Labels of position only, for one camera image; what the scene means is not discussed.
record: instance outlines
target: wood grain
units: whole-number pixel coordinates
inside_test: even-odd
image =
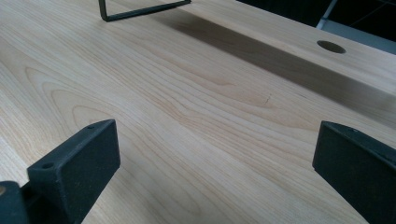
[[[2,0],[0,178],[116,119],[121,168],[84,223],[364,223],[311,162],[322,120],[396,147],[394,71],[236,1],[105,23],[94,0]]]

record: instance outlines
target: wooden table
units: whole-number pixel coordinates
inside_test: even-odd
[[[322,120],[396,147],[395,71],[233,0],[111,23],[95,0],[1,0],[0,179],[115,119],[121,168],[85,223],[364,223],[311,162]]]

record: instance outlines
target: round hole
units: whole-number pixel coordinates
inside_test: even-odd
[[[0,196],[6,192],[6,187],[0,186]]]
[[[43,169],[49,169],[49,168],[51,168],[53,166],[53,163],[52,162],[49,162],[49,163],[46,163],[46,164],[44,164],[43,166],[41,166]]]
[[[343,49],[343,47],[336,45],[332,42],[326,41],[326,40],[319,40],[318,45],[323,47],[324,49],[334,52],[334,53],[346,53],[347,51]]]

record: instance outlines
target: screw hole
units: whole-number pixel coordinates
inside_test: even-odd
[[[0,186],[0,196],[6,192],[6,187]]]
[[[45,163],[44,165],[41,166],[43,169],[49,169],[53,166],[53,162]]]

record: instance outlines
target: metal bracket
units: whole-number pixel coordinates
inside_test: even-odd
[[[164,5],[159,5],[156,7],[145,7],[137,10],[132,10],[128,12],[122,12],[119,14],[107,16],[107,10],[106,10],[106,0],[99,0],[99,8],[100,8],[100,15],[104,21],[119,21],[127,18],[132,18],[136,16],[143,16],[143,15],[148,15],[151,13],[156,13],[160,11],[165,11],[171,8],[175,7],[181,7],[184,5],[187,5],[191,3],[191,0],[184,0],[184,1],[179,1],[175,3],[169,3],[169,4],[164,4]]]

